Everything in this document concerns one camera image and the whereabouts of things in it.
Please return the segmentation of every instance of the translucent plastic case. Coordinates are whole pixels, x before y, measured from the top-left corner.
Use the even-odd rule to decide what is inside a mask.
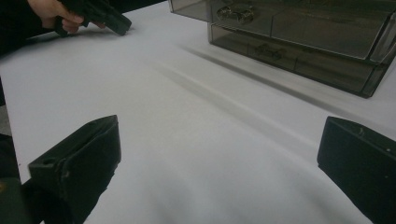
[[[396,1],[169,0],[208,21],[211,44],[361,97],[395,57]]]

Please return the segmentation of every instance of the table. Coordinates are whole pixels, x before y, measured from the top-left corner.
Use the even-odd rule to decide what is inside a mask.
[[[394,64],[362,99],[211,46],[166,2],[125,15],[126,36],[42,35],[0,61],[22,181],[117,114],[122,161],[86,223],[370,223],[316,156],[328,116],[396,138]]]

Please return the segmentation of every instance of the person's hand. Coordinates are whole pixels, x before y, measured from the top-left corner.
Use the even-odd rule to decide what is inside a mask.
[[[55,26],[57,16],[64,18],[62,25],[69,33],[78,31],[78,27],[84,18],[67,10],[67,8],[57,0],[27,0],[33,12],[41,19],[43,28],[52,29]],[[105,28],[102,23],[94,22],[100,28]]]

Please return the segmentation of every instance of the sleeve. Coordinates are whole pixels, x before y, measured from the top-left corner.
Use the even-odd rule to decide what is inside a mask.
[[[26,38],[44,32],[27,0],[0,0],[0,55],[20,47]]]

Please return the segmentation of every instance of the drawer handle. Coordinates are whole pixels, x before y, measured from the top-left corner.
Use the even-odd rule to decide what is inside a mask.
[[[233,11],[230,7],[222,7],[217,12],[218,19],[225,21],[227,19],[236,20],[239,24],[247,24],[253,21],[254,14],[250,9],[242,11]]]
[[[284,49],[271,49],[267,44],[263,44],[254,49],[258,56],[270,57],[274,61],[282,59],[282,54],[285,53]]]

